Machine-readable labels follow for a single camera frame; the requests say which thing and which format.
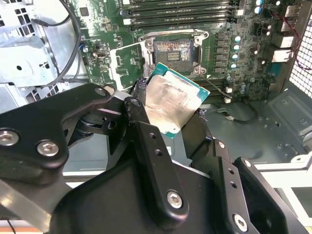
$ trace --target silver screw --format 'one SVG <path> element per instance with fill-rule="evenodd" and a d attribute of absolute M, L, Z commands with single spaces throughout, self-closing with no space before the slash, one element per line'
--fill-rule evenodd
<path fill-rule="evenodd" d="M 88 48 L 88 47 L 83 47 L 82 51 L 83 51 L 84 53 L 88 53 L 88 52 L 89 52 L 89 48 Z"/>
<path fill-rule="evenodd" d="M 252 167 L 252 164 L 248 160 L 244 160 L 244 163 L 247 167 Z"/>
<path fill-rule="evenodd" d="M 59 152 L 59 147 L 52 141 L 43 141 L 37 146 L 37 151 L 43 156 L 54 156 Z"/>
<path fill-rule="evenodd" d="M 96 88 L 96 93 L 101 96 L 105 96 L 105 91 L 102 88 Z"/>
<path fill-rule="evenodd" d="M 10 130 L 0 131 L 0 145 L 11 146 L 19 141 L 20 137 L 17 133 Z"/>
<path fill-rule="evenodd" d="M 182 207 L 182 198 L 174 191 L 167 193 L 167 200 L 173 208 L 179 209 Z"/>
<path fill-rule="evenodd" d="M 233 220 L 236 226 L 242 231 L 246 232 L 248 230 L 247 223 L 245 220 L 240 216 L 239 214 L 234 214 L 233 215 Z"/>
<path fill-rule="evenodd" d="M 305 119 L 305 118 L 302 118 L 301 120 L 300 120 L 300 124 L 306 124 L 308 121 Z"/>
<path fill-rule="evenodd" d="M 283 145 L 282 143 L 278 143 L 278 144 L 276 145 L 276 147 L 279 148 L 279 149 L 283 148 L 283 146 L 284 146 L 284 145 Z"/>
<path fill-rule="evenodd" d="M 225 148 L 225 145 L 221 142 L 221 141 L 218 141 L 218 144 L 219 144 L 219 146 L 221 147 L 221 148 Z"/>

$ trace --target cable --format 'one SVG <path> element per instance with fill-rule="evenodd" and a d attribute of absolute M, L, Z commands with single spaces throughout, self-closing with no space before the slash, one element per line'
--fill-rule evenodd
<path fill-rule="evenodd" d="M 214 88 L 216 88 L 222 95 L 226 96 L 227 98 L 232 99 L 232 96 L 228 95 L 227 93 L 223 92 L 220 88 L 218 88 L 217 86 L 215 86 L 214 84 L 212 84 L 212 82 L 210 82 L 210 80 L 206 79 Z"/>
<path fill-rule="evenodd" d="M 69 71 L 69 69 L 71 68 L 71 66 L 73 65 L 74 63 L 74 60 L 75 60 L 75 57 L 79 51 L 79 47 L 80 47 L 80 40 L 81 40 L 81 31 L 80 31 L 80 26 L 79 26 L 79 23 L 75 17 L 75 14 L 70 10 L 69 6 L 63 1 L 63 0 L 59 0 L 60 3 L 62 3 L 62 5 L 64 6 L 64 8 L 66 9 L 66 11 L 68 12 L 68 16 L 70 17 L 70 19 L 72 20 L 72 23 L 73 23 L 73 28 L 74 28 L 74 31 L 77 35 L 77 40 L 76 40 L 76 43 L 75 43 L 75 46 L 73 48 L 73 52 L 72 54 L 70 55 L 64 69 L 61 71 L 61 73 L 59 73 L 58 77 L 48 83 L 47 85 L 44 85 L 42 87 L 47 87 L 47 86 L 51 86 L 55 83 L 58 83 L 60 82 L 64 76 L 67 74 L 67 72 Z"/>
<path fill-rule="evenodd" d="M 69 19 L 70 19 L 70 15 L 68 15 L 65 19 L 63 19 L 59 23 L 47 23 L 46 21 L 43 21 L 40 19 L 31 19 L 31 22 L 39 24 L 43 27 L 57 27 L 57 26 L 65 24 Z"/>
<path fill-rule="evenodd" d="M 234 118 L 233 116 L 229 114 L 226 108 L 219 108 L 218 112 L 223 114 L 226 119 L 233 121 L 235 123 L 248 124 L 248 123 L 254 122 L 256 119 L 258 119 L 258 116 L 259 116 L 258 111 L 250 103 L 248 102 L 243 102 L 243 103 L 245 103 L 254 113 L 254 117 L 252 117 L 249 120 L 239 120 L 239 119 Z"/>
<path fill-rule="evenodd" d="M 296 63 L 298 64 L 298 67 L 301 68 L 302 70 L 305 70 L 305 71 L 311 71 L 312 68 L 310 67 L 306 67 L 306 66 L 303 66 L 300 62 L 299 62 L 299 59 L 297 58 L 298 57 L 298 52 L 300 50 L 300 44 L 301 44 L 301 41 L 302 41 L 302 38 L 301 36 L 299 35 L 299 33 L 295 30 L 295 28 L 288 22 L 288 20 L 283 17 L 283 16 L 280 16 L 279 14 L 273 12 L 272 16 L 275 16 L 275 17 L 278 17 L 279 19 L 281 19 L 283 22 L 285 22 L 288 27 L 294 32 L 295 34 L 295 37 L 296 37 L 296 43 L 294 45 L 294 48 L 292 49 L 293 50 L 293 53 L 294 53 L 294 58 L 295 58 L 295 61 Z"/>
<path fill-rule="evenodd" d="M 7 221 L 8 224 L 10 225 L 10 227 L 11 227 L 11 229 L 12 229 L 12 232 L 13 232 L 14 234 L 16 234 L 16 231 L 15 231 L 13 225 L 11 224 L 10 220 L 7 219 L 6 221 Z"/>

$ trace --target bolt head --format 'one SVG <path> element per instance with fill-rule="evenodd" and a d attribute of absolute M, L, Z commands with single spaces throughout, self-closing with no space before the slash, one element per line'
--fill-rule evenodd
<path fill-rule="evenodd" d="M 89 48 L 88 48 L 88 47 L 83 47 L 82 51 L 83 51 L 84 53 L 88 53 L 88 52 L 89 52 Z"/>
<path fill-rule="evenodd" d="M 17 133 L 10 130 L 0 131 L 0 145 L 11 146 L 15 145 L 19 141 L 20 137 Z"/>
<path fill-rule="evenodd" d="M 247 167 L 252 167 L 252 164 L 248 160 L 244 160 L 244 163 Z"/>
<path fill-rule="evenodd" d="M 169 202 L 169 204 L 175 208 L 175 209 L 179 209 L 182 207 L 182 198 L 180 197 L 180 195 L 174 191 L 169 191 L 167 193 L 167 200 Z"/>
<path fill-rule="evenodd" d="M 55 156 L 59 152 L 59 147 L 52 141 L 43 141 L 37 146 L 37 151 L 43 156 Z"/>
<path fill-rule="evenodd" d="M 248 230 L 247 227 L 247 223 L 246 221 L 243 219 L 242 216 L 240 216 L 239 214 L 234 214 L 233 215 L 233 220 L 235 225 L 242 231 L 242 232 L 246 232 Z"/>
<path fill-rule="evenodd" d="M 306 124 L 308 121 L 305 119 L 305 118 L 302 118 L 301 120 L 300 120 L 300 124 Z"/>

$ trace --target black cable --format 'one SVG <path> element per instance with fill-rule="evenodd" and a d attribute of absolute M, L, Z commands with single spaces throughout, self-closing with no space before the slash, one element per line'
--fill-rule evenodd
<path fill-rule="evenodd" d="M 63 19 L 59 23 L 47 23 L 46 21 L 43 21 L 40 19 L 31 19 L 31 22 L 39 24 L 43 27 L 57 27 L 57 26 L 65 24 L 69 19 L 70 19 L 70 15 L 68 15 L 65 19 Z"/>
<path fill-rule="evenodd" d="M 252 123 L 254 122 L 256 119 L 258 119 L 258 111 L 248 102 L 244 102 L 254 113 L 254 117 L 252 117 L 251 119 L 249 120 L 240 120 L 240 119 L 236 119 L 234 118 L 233 116 L 231 116 L 229 113 L 228 113 L 228 110 L 225 109 L 225 108 L 219 108 L 218 112 L 219 113 L 222 113 L 225 118 L 227 118 L 228 120 L 230 121 L 233 121 L 233 122 L 236 122 L 236 123 L 240 123 L 240 124 L 248 124 L 248 123 Z"/>
<path fill-rule="evenodd" d="M 71 68 L 71 66 L 73 65 L 74 61 L 75 61 L 75 57 L 79 51 L 79 47 L 80 47 L 80 40 L 81 40 L 81 31 L 80 31 L 80 26 L 79 26 L 79 23 L 75 17 L 75 14 L 70 10 L 69 6 L 63 1 L 63 0 L 59 0 L 60 3 L 62 3 L 62 5 L 64 6 L 64 8 L 66 9 L 66 11 L 68 12 L 68 16 L 70 17 L 70 19 L 72 20 L 72 23 L 73 23 L 73 28 L 74 28 L 74 31 L 77 35 L 77 40 L 76 40 L 76 43 L 75 43 L 75 46 L 73 48 L 73 52 L 72 54 L 70 55 L 64 69 L 61 71 L 61 73 L 58 75 L 58 77 L 48 83 L 47 85 L 44 85 L 42 87 L 47 87 L 47 86 L 51 86 L 51 85 L 54 85 L 55 83 L 58 83 L 60 82 L 64 76 L 67 74 L 67 72 L 69 71 L 69 69 Z"/>
<path fill-rule="evenodd" d="M 7 221 L 8 224 L 10 225 L 10 227 L 11 227 L 11 229 L 12 229 L 12 232 L 13 232 L 14 234 L 16 234 L 16 231 L 15 231 L 15 229 L 14 229 L 12 223 L 10 222 L 10 220 L 7 219 L 6 221 Z"/>

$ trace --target ram slot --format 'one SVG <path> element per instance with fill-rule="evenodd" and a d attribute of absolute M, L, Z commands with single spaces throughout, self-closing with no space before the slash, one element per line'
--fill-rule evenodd
<path fill-rule="evenodd" d="M 212 79 L 209 81 L 212 84 L 214 84 L 216 87 L 218 87 L 219 89 L 221 89 L 221 90 L 224 89 L 225 79 Z M 206 81 L 206 80 L 194 80 L 194 82 L 196 84 L 198 84 L 199 86 L 207 89 L 210 92 L 208 99 L 221 99 L 222 98 L 223 95 L 213 85 L 211 85 L 208 81 Z"/>
<path fill-rule="evenodd" d="M 139 12 L 147 12 L 147 11 L 155 11 L 155 10 L 171 10 L 171 9 L 177 9 L 177 8 L 184 8 L 184 7 L 226 7 L 228 6 L 228 1 L 225 2 L 217 2 L 215 4 L 211 4 L 210 2 L 204 2 L 199 0 L 192 0 L 187 2 L 182 1 L 175 1 L 172 2 L 172 4 L 164 5 L 164 4 L 158 4 L 158 5 L 150 5 L 150 6 L 134 6 L 135 8 L 128 9 L 129 15 L 138 14 Z"/>
<path fill-rule="evenodd" d="M 183 3 L 196 3 L 201 2 L 209 5 L 220 6 L 223 4 L 231 4 L 231 0 L 214 0 L 214 1 L 206 1 L 206 0 L 156 0 L 156 1 L 140 1 L 140 0 L 132 0 L 132 6 L 145 6 L 145 5 L 173 5 L 173 4 L 183 4 Z"/>
<path fill-rule="evenodd" d="M 145 20 L 145 19 L 158 19 L 158 18 L 168 18 L 168 17 L 181 17 L 181 16 L 191 16 L 191 15 L 220 15 L 220 14 L 229 14 L 228 9 L 223 10 L 207 10 L 203 7 L 188 7 L 188 8 L 179 8 L 170 11 L 152 11 L 152 12 L 142 12 L 140 14 L 132 15 L 136 20 Z"/>
<path fill-rule="evenodd" d="M 169 21 L 162 23 L 146 23 L 146 24 L 135 24 L 135 22 L 131 25 L 130 30 L 143 30 L 143 29 L 153 29 L 153 28 L 161 28 L 161 27 L 174 27 L 174 26 L 189 26 L 199 25 L 203 23 L 222 23 L 222 22 L 236 22 L 236 18 L 233 17 L 219 17 L 219 18 L 210 18 L 210 19 L 191 19 L 184 21 Z"/>

